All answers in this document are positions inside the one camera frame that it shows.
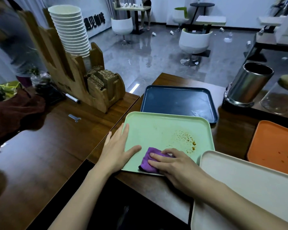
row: gray shirt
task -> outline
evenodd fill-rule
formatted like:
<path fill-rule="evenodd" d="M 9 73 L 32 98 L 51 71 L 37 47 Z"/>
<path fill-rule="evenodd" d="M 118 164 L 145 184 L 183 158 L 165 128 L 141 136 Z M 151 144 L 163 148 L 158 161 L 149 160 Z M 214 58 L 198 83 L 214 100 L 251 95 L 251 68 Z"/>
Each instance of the gray shirt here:
<path fill-rule="evenodd" d="M 30 77 L 28 70 L 33 67 L 47 71 L 24 23 L 13 9 L 7 8 L 0 13 L 0 30 L 7 36 L 0 42 L 0 48 L 11 58 L 17 76 Z"/>

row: stack of paper cups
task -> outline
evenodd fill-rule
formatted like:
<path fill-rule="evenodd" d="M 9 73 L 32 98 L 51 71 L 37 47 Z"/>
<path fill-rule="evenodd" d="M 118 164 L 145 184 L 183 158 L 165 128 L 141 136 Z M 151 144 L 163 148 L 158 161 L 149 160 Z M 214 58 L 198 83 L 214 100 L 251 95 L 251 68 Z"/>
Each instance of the stack of paper cups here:
<path fill-rule="evenodd" d="M 73 5 L 54 5 L 48 11 L 65 51 L 74 56 L 82 56 L 86 70 L 91 70 L 91 46 L 81 9 Z"/>

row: green chair cushion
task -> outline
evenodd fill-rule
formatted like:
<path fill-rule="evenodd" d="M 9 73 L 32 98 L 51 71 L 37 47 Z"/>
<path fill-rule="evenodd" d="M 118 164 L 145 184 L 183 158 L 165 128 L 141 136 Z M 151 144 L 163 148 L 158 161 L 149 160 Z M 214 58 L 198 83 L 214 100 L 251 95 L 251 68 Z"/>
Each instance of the green chair cushion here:
<path fill-rule="evenodd" d="M 184 11 L 184 17 L 188 18 L 187 7 L 176 7 L 175 10 L 183 10 Z"/>

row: person's left hand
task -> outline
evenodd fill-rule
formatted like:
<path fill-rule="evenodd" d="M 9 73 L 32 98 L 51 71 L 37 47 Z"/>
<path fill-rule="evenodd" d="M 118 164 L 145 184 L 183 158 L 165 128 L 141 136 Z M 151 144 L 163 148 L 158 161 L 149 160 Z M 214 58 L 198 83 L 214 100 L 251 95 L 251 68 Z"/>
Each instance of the person's left hand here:
<path fill-rule="evenodd" d="M 125 129 L 122 134 L 124 123 L 119 127 L 119 129 L 111 137 L 112 132 L 110 131 L 103 151 L 96 166 L 100 166 L 105 172 L 111 175 L 119 170 L 121 170 L 129 159 L 142 149 L 140 145 L 136 145 L 125 152 L 125 144 L 129 132 L 129 124 L 126 124 Z"/>

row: blue tray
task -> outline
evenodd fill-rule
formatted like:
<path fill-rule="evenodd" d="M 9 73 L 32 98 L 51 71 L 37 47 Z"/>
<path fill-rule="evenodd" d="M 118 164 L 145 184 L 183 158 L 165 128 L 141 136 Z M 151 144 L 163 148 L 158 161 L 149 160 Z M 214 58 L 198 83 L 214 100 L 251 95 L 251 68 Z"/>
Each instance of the blue tray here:
<path fill-rule="evenodd" d="M 219 120 L 211 93 L 206 88 L 149 85 L 141 112 L 198 116 L 209 123 Z"/>

